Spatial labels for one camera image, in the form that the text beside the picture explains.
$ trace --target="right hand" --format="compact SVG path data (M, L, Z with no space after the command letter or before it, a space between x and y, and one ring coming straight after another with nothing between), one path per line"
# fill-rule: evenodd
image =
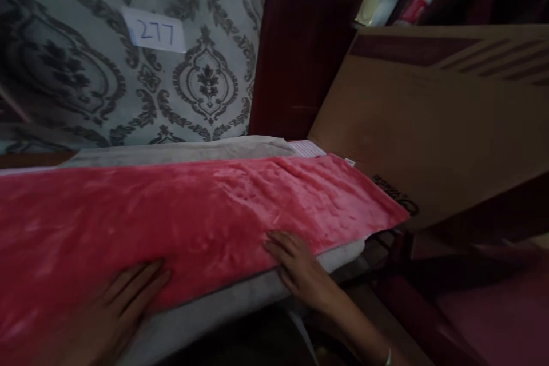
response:
M332 280L311 253L307 244L294 233L268 232L265 250L280 264L282 283L306 305L329 314L337 308L345 293Z

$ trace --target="folded blanket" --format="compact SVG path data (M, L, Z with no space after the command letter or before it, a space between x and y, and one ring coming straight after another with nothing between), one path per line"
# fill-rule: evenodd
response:
M0 198L0 352L17 362L137 262L166 260L167 308L275 266L268 230L320 253L408 218L334 155L25 173L0 177Z

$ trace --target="cardboard flap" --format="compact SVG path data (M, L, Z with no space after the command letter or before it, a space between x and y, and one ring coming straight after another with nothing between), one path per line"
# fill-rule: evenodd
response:
M420 229L549 170L549 27L359 31L310 131Z

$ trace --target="wallpaper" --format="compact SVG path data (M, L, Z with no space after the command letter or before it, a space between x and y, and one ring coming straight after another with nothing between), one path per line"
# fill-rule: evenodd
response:
M33 125L5 153L246 134L264 0L0 0L0 68ZM132 45L123 6L182 21L185 54Z

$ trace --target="number 277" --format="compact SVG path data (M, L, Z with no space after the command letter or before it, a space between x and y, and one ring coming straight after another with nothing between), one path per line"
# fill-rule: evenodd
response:
M143 20L137 20L139 23L143 25L143 33L141 33L141 38L151 38L151 35L147 35L147 24ZM157 22L149 22L151 26L156 26L156 37L158 41L162 41L160 37L160 24ZM163 27L169 27L170 28L170 44L172 44L173 40L173 26L172 25L162 25Z

